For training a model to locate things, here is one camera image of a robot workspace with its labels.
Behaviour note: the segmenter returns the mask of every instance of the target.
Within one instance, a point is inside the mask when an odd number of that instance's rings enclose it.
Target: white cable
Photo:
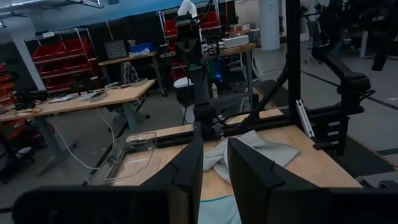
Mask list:
[[[111,150],[111,152],[109,152],[107,158],[104,160],[104,161],[106,162],[106,161],[109,159],[110,155],[113,153],[114,141],[115,141],[115,139],[114,139],[114,133],[113,133],[112,126],[105,120],[104,117],[102,117],[102,115],[101,115],[100,111],[98,110],[98,108],[97,108],[96,110],[97,110],[98,115],[102,118],[102,120],[109,126],[109,128],[111,129],[111,133],[112,133],[112,150]],[[66,142],[65,139],[63,138],[62,133],[61,133],[60,130],[58,129],[57,125],[55,125],[54,121],[51,119],[50,116],[48,116],[48,117],[49,117],[49,120],[51,121],[52,125],[54,125],[55,130],[57,130],[57,132],[59,133],[59,135],[60,135],[60,137],[61,137],[61,139],[62,139],[62,141],[63,141],[65,147],[67,148],[68,152],[69,152],[78,162],[80,162],[80,163],[81,163],[84,167],[86,167],[87,169],[99,170],[99,169],[102,168],[102,166],[101,166],[101,167],[89,167],[89,166],[86,165],[83,161],[81,161],[79,158],[77,158],[77,156],[74,155],[74,153],[72,153],[72,151],[70,150],[70,148],[69,148],[67,142]]]

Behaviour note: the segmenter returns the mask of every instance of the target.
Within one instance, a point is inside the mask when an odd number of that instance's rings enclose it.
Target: plywood tabletop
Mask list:
[[[100,62],[98,63],[98,66],[105,66],[105,65],[111,65],[114,63],[121,63],[121,62],[128,62],[131,60],[135,60],[135,59],[140,59],[140,58],[146,58],[146,57],[153,57],[156,56],[157,52],[151,52],[148,54],[144,54],[144,55],[138,55],[138,56],[134,56],[134,57],[125,57],[125,58],[118,58],[118,59],[114,59],[114,60],[107,60],[105,62]]]
[[[266,118],[278,116],[282,113],[279,110],[262,111],[260,117]],[[241,122],[247,115],[237,116],[228,121],[231,123]],[[179,126],[174,128],[162,129],[156,131],[158,136],[166,134],[175,134],[192,131],[192,125]],[[257,132],[263,139],[270,142],[290,145],[298,150],[300,154],[286,167],[289,171],[311,181],[320,187],[361,187],[361,185],[341,168],[325,152],[315,150],[313,141],[308,138],[296,126],[286,126],[283,128],[268,129]],[[215,147],[220,141],[205,142],[205,152]],[[154,175],[171,159],[173,159],[185,145],[173,146],[165,149],[156,149],[153,152],[147,169],[141,171],[139,177],[133,179],[123,179],[116,182],[115,185],[138,185]],[[125,164],[132,161],[149,157],[150,152],[140,152],[130,154],[125,160]],[[118,177],[131,175],[131,169],[122,169]],[[201,199],[208,200],[233,194],[232,186],[221,179],[214,169],[203,174]]]
[[[19,114],[19,116],[15,116],[14,114],[0,114],[0,121],[10,121],[19,118],[32,118],[35,116],[43,116],[47,114],[83,110],[99,106],[130,102],[137,100],[154,83],[155,80],[148,80],[148,82],[142,84],[141,86],[108,90],[107,97],[96,102],[80,101],[78,98],[75,98],[70,101],[64,101],[59,103],[42,103],[36,106],[36,108],[42,109],[42,111],[39,113],[21,113]]]
[[[215,56],[209,56],[208,54],[206,54],[205,57],[206,58],[225,57],[225,56],[229,56],[229,55],[239,54],[241,52],[247,52],[250,50],[254,50],[255,48],[256,48],[255,44],[246,44],[246,45],[242,45],[242,46],[231,47],[228,49],[220,50],[220,54],[215,55]]]

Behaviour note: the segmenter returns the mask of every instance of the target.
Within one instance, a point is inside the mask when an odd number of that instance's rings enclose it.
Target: white box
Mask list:
[[[225,39],[224,40],[224,46],[226,48],[246,45],[248,43],[249,43],[249,36],[248,35],[243,35],[243,36],[239,36],[239,37],[233,37],[233,38],[229,38],[229,39]]]

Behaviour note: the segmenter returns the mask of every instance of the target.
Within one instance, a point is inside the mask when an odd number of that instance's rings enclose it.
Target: blue wall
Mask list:
[[[100,0],[100,2],[105,6],[103,9],[76,4],[63,7],[60,11],[38,12],[32,14],[30,18],[37,31],[60,30],[177,7],[181,5],[182,0],[120,0],[119,4],[111,6],[108,5],[107,0]]]

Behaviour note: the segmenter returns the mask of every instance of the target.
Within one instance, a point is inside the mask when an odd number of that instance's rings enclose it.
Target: white pillar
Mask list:
[[[261,49],[279,49],[279,0],[260,0],[259,3]]]
[[[24,39],[34,37],[36,29],[29,17],[11,17],[3,20],[38,90],[45,90],[42,79],[32,61]]]

